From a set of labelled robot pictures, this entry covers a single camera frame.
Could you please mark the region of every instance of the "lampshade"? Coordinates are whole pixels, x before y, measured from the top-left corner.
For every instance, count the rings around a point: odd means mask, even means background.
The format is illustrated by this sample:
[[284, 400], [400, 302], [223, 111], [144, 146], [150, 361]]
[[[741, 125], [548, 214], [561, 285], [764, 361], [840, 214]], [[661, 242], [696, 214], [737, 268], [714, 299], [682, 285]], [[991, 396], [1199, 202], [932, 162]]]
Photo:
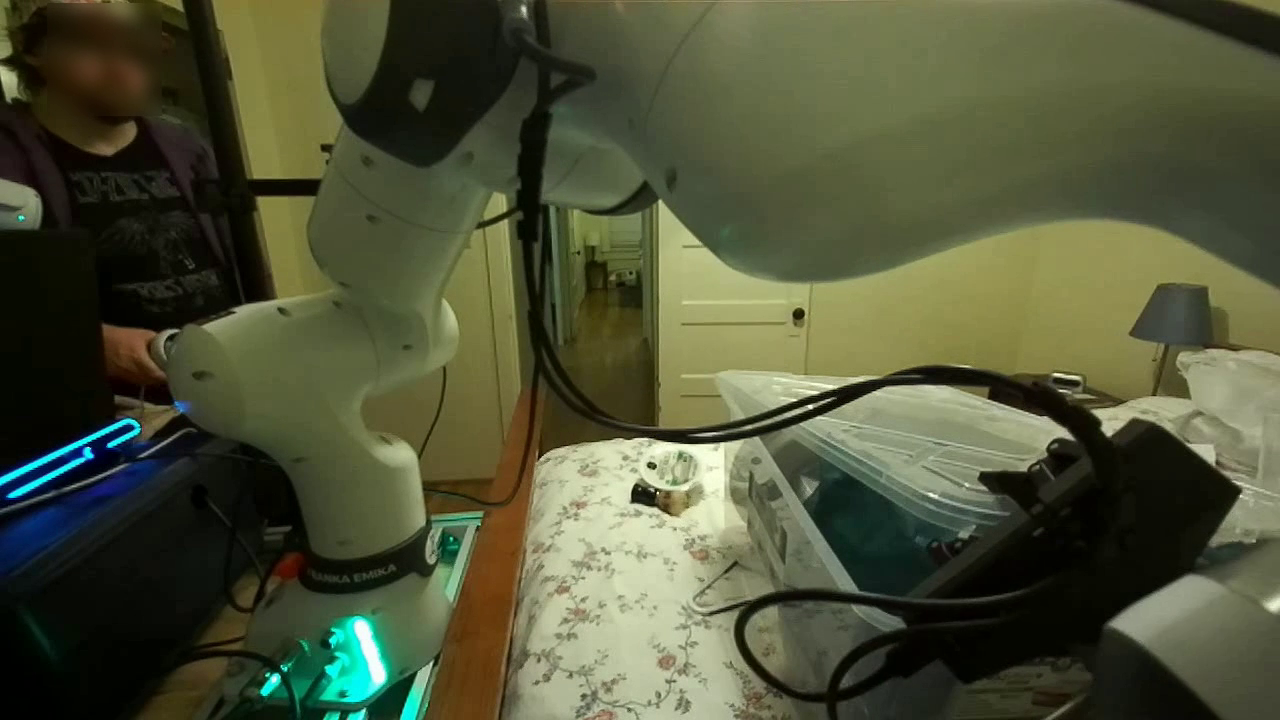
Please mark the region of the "lampshade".
[[1155, 285], [1151, 299], [1135, 317], [1131, 330], [1151, 343], [1203, 347], [1208, 327], [1208, 289], [1203, 285]]

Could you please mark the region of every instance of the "computer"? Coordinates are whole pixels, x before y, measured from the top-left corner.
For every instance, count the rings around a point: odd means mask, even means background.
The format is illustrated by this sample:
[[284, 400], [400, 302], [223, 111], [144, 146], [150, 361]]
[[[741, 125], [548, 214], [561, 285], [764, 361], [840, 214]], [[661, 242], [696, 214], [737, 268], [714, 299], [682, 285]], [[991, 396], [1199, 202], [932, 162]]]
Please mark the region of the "computer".
[[104, 378], [92, 235], [0, 229], [0, 510], [137, 437]]

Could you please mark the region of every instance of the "white robotic arm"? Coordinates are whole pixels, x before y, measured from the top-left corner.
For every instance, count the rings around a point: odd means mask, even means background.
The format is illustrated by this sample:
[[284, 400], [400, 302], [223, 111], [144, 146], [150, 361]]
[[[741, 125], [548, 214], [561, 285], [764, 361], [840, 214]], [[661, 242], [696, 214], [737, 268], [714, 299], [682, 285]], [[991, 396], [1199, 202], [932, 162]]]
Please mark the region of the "white robotic arm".
[[310, 572], [254, 648], [289, 656], [352, 619], [378, 635], [378, 664], [310, 709], [365, 709], [442, 648], [419, 462], [360, 403], [448, 365], [448, 272], [483, 201], [522, 189], [535, 69], [563, 60], [592, 82], [554, 102], [542, 194], [615, 207], [652, 189], [762, 274], [1116, 214], [1280, 281], [1280, 60], [1131, 0], [332, 0], [324, 69], [350, 127], [314, 254], [337, 292], [250, 302], [168, 347], [192, 418], [264, 447], [301, 491]]

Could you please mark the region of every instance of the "monitor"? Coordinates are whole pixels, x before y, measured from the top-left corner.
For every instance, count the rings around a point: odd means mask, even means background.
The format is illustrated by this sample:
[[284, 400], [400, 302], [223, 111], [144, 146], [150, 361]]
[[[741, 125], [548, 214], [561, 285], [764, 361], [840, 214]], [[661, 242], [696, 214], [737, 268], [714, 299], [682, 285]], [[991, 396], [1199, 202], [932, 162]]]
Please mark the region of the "monitor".
[[0, 472], [118, 415], [92, 235], [0, 229], [0, 347]]

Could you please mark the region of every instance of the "white bedsheet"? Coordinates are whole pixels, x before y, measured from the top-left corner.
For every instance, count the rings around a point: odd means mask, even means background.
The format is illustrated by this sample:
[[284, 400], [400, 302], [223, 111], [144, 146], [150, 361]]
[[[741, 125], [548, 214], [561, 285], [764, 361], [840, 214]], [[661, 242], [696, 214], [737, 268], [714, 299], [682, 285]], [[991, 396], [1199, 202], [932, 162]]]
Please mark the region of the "white bedsheet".
[[[661, 447], [604, 439], [535, 462], [509, 720], [792, 714], [792, 702], [743, 667], [733, 613], [706, 617], [767, 591], [764, 563], [724, 496], [724, 447], [693, 447], [706, 498], [686, 515], [629, 498], [646, 454]], [[762, 625], [751, 648], [776, 656], [776, 630]]]

